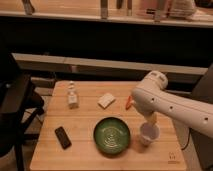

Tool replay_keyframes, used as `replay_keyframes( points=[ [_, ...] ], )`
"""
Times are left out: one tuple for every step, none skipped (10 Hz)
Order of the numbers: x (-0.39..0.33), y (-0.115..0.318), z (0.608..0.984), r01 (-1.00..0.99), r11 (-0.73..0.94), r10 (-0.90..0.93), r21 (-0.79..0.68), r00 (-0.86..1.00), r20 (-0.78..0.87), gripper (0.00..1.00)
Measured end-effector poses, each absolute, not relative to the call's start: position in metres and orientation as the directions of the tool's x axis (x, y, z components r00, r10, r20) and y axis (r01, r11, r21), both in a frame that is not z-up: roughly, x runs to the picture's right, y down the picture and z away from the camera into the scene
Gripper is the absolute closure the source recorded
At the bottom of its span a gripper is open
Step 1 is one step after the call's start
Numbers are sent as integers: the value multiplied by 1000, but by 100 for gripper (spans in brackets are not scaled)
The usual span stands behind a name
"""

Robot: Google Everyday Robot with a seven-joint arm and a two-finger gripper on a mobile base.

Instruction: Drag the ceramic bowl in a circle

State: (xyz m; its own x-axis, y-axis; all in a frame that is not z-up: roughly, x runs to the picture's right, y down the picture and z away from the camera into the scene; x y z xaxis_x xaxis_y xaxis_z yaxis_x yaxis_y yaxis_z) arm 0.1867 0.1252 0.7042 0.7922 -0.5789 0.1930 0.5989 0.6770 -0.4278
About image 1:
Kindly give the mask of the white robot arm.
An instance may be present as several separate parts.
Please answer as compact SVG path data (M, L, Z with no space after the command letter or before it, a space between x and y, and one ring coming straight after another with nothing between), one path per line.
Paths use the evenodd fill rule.
M136 110L144 117L160 112L213 138L213 104L167 93L167 85L165 74L149 72L131 91Z

